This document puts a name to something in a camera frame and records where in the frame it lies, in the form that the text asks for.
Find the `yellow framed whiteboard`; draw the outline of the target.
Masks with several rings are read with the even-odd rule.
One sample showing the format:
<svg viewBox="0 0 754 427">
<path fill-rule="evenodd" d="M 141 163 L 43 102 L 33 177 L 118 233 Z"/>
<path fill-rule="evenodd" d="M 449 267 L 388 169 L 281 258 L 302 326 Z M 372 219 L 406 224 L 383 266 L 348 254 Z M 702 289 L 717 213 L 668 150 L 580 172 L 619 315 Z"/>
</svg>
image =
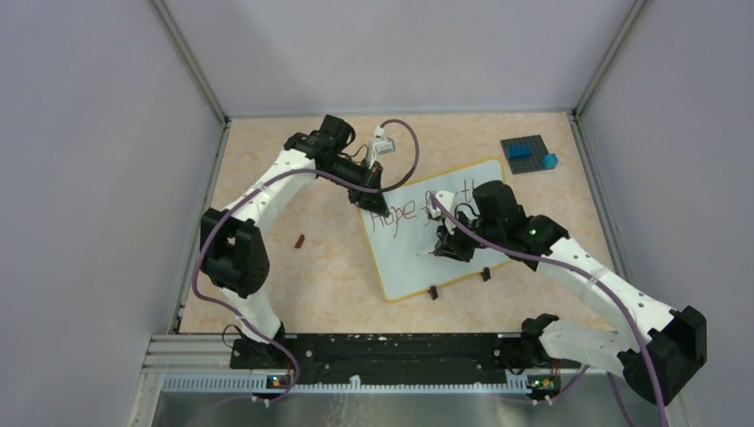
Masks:
<svg viewBox="0 0 754 427">
<path fill-rule="evenodd" d="M 470 262 L 416 256 L 419 252 L 432 251 L 438 241 L 439 223 L 430 221 L 425 210 L 429 191 L 452 191 L 459 201 L 472 205 L 472 190 L 487 181 L 501 181 L 503 173 L 501 160 L 489 158 L 410 182 L 390 192 L 385 196 L 390 211 L 388 217 L 365 210 L 359 212 L 386 300 L 396 302 L 425 293 L 433 286 L 444 286 L 508 261 L 505 254 L 493 249 L 476 250 Z"/>
</svg>

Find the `red marker cap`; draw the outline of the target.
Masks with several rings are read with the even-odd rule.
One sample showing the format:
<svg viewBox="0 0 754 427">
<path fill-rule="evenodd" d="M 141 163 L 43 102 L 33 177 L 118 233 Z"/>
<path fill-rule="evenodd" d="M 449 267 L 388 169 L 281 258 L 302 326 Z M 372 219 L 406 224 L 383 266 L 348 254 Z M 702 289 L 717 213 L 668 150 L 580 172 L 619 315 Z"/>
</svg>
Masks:
<svg viewBox="0 0 754 427">
<path fill-rule="evenodd" d="M 303 234 L 300 234 L 300 236 L 298 237 L 298 239 L 297 239 L 294 247 L 296 249 L 300 249 L 303 246 L 304 241 L 305 241 L 305 236 Z"/>
</svg>

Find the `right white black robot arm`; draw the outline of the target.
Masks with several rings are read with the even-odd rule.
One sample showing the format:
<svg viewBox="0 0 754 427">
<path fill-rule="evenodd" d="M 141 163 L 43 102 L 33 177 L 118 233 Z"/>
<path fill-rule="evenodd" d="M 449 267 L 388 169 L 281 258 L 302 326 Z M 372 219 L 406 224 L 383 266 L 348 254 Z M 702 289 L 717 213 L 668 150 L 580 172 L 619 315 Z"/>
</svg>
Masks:
<svg viewBox="0 0 754 427">
<path fill-rule="evenodd" d="M 561 285 L 610 326 L 602 331 L 542 314 L 522 324 L 521 353 L 534 367 L 567 359 L 617 375 L 642 399 L 666 407 L 705 365 L 708 328 L 693 306 L 676 309 L 637 289 L 597 261 L 560 224 L 529 215 L 513 189 L 488 181 L 472 191 L 467 216 L 449 191 L 426 197 L 438 223 L 433 254 L 470 262 L 493 249 Z"/>
</svg>

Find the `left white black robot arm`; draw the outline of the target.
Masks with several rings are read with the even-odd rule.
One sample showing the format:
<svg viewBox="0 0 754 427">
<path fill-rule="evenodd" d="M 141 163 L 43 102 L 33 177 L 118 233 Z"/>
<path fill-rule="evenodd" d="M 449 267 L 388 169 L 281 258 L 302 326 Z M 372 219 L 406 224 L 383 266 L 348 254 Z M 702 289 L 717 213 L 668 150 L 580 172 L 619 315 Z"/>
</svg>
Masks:
<svg viewBox="0 0 754 427">
<path fill-rule="evenodd" d="M 243 196 L 202 216 L 203 256 L 199 269 L 224 294 L 222 304 L 241 321 L 241 336 L 234 349 L 263 367 L 275 367 L 285 357 L 283 323 L 273 311 L 263 289 L 270 261 L 263 234 L 280 211 L 317 177 L 349 183 L 349 201 L 373 213 L 388 208 L 381 191 L 382 165 L 378 157 L 394 151 L 395 142 L 379 126 L 369 141 L 365 158 L 355 162 L 343 151 L 354 139 L 345 120 L 327 115 L 311 133 L 288 138 L 272 166 Z"/>
</svg>

